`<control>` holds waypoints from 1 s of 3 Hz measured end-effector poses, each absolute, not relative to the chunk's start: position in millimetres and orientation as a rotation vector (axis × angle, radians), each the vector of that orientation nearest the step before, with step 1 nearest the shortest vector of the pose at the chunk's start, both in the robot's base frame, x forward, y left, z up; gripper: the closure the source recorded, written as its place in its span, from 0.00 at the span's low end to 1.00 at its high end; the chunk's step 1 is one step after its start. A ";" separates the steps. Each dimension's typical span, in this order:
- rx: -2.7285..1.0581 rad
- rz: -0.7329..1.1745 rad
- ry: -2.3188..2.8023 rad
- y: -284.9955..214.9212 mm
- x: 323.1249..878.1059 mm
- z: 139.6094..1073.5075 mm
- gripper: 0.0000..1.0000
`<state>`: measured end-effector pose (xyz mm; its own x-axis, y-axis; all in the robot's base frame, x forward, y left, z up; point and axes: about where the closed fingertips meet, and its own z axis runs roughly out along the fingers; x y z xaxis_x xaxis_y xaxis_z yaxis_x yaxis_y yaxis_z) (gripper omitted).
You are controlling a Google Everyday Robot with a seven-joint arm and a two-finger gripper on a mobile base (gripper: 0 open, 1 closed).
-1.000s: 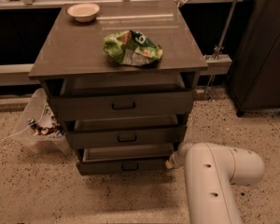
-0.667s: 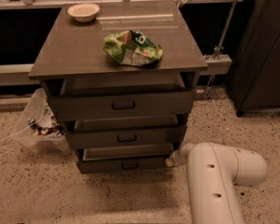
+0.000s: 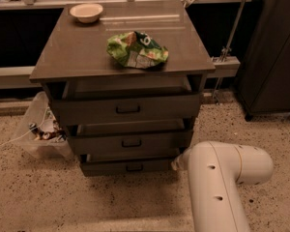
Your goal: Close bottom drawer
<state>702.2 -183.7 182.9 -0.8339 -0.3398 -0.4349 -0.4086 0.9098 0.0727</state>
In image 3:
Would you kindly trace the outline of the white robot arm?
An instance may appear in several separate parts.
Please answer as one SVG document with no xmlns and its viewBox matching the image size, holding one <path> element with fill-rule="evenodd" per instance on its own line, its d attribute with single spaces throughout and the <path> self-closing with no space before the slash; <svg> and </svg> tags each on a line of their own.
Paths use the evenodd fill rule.
<svg viewBox="0 0 290 232">
<path fill-rule="evenodd" d="M 196 232 L 250 232 L 237 186 L 263 184 L 274 172 L 265 150 L 216 141 L 186 149 L 171 167 L 188 173 Z"/>
</svg>

